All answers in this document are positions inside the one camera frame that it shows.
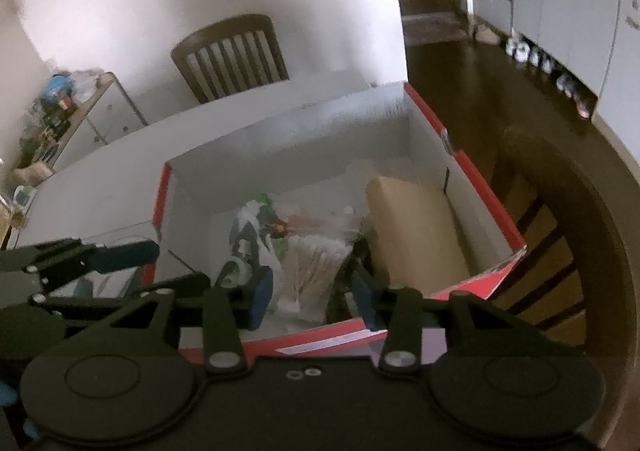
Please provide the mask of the blue globe toy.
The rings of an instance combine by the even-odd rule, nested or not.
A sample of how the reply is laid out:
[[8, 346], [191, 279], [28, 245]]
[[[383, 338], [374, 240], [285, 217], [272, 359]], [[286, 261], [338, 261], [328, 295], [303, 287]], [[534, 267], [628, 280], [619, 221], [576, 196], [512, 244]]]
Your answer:
[[54, 74], [47, 81], [43, 90], [43, 99], [51, 104], [69, 97], [73, 93], [73, 82], [68, 74]]

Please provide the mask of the dark wooden chair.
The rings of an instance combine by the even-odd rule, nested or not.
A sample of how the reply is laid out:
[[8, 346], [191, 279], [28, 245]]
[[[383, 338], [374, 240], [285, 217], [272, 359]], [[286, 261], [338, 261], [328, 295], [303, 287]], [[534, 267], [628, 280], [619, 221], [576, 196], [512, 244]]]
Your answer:
[[270, 17], [247, 14], [199, 29], [170, 53], [200, 104], [290, 78]]

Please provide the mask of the near wooden chair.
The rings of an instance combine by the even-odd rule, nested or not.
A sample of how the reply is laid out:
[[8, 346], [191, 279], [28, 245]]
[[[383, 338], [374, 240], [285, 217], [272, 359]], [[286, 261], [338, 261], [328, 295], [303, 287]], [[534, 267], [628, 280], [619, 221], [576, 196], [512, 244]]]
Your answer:
[[526, 242], [490, 299], [600, 367], [606, 394], [590, 437], [606, 445], [639, 350], [638, 299], [620, 229], [582, 167], [516, 126], [503, 133], [490, 186]]

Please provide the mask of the grey correction tape dispenser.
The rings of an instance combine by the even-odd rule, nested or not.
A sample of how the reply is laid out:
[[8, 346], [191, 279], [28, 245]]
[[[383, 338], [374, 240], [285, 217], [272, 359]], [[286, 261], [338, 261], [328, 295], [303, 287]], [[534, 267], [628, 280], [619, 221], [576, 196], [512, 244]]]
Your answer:
[[231, 256], [218, 273], [215, 285], [223, 289], [246, 286], [253, 278], [252, 265], [243, 258]]

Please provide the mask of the black snack packet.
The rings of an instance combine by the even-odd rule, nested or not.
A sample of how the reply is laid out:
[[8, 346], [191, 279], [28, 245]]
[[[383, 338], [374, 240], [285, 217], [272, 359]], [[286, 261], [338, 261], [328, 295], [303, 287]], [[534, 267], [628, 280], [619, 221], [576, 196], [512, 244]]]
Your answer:
[[326, 322], [360, 318], [367, 329], [383, 330], [390, 321], [391, 304], [388, 279], [374, 269], [370, 245], [360, 237], [330, 287]]

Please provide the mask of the white side cabinet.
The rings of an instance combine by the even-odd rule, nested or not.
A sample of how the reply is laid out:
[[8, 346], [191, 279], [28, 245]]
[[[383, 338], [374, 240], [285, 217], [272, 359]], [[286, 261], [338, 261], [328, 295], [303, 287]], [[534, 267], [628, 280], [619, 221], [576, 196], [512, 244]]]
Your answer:
[[10, 174], [14, 184], [38, 186], [89, 154], [148, 126], [113, 72], [96, 78], [96, 90], [66, 121], [60, 136], [42, 134], [26, 163]]

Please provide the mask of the white shoes on floor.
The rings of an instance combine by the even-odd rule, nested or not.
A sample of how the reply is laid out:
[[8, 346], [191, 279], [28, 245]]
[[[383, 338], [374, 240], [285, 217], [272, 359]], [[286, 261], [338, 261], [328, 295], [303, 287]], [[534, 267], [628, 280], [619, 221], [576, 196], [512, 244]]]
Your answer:
[[518, 68], [538, 78], [541, 83], [553, 86], [559, 94], [572, 101], [582, 120], [592, 119], [597, 96], [552, 55], [518, 34], [509, 36], [503, 47]]

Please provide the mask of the green white tissue pack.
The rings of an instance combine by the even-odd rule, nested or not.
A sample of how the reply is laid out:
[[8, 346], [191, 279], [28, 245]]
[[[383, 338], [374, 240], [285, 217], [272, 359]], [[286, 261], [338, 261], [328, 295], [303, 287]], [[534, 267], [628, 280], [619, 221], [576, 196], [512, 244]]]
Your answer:
[[259, 194], [235, 215], [229, 234], [231, 254], [253, 269], [269, 268], [281, 275], [282, 260], [288, 252], [288, 214], [280, 198]]

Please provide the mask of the bagged bread slice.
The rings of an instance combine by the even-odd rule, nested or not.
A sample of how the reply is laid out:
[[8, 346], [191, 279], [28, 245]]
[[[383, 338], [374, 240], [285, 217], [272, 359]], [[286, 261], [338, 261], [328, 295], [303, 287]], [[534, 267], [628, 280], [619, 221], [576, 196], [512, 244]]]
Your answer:
[[380, 175], [367, 184], [366, 198], [390, 283], [431, 297], [471, 278], [442, 190]]

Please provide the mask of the red cardboard box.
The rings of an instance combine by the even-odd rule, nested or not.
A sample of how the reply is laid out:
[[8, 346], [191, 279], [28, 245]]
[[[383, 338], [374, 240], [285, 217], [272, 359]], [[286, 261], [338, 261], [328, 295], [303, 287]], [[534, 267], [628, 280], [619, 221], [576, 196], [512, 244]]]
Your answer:
[[167, 161], [153, 225], [160, 257], [145, 283], [189, 272], [216, 278], [231, 258], [242, 206], [269, 193], [305, 227], [366, 231], [368, 182], [378, 175], [438, 188], [450, 206], [469, 273], [435, 278], [428, 294], [494, 293], [526, 251], [524, 237], [444, 124], [408, 84], [390, 84], [306, 104]]

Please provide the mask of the bag of cotton swabs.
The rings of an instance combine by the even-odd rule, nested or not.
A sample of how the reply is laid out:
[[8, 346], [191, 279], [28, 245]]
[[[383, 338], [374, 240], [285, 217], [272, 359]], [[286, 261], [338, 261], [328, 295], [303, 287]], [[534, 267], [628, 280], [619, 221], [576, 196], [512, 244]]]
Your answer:
[[310, 323], [323, 322], [338, 271], [351, 252], [352, 245], [341, 239], [290, 235], [274, 283], [276, 312]]

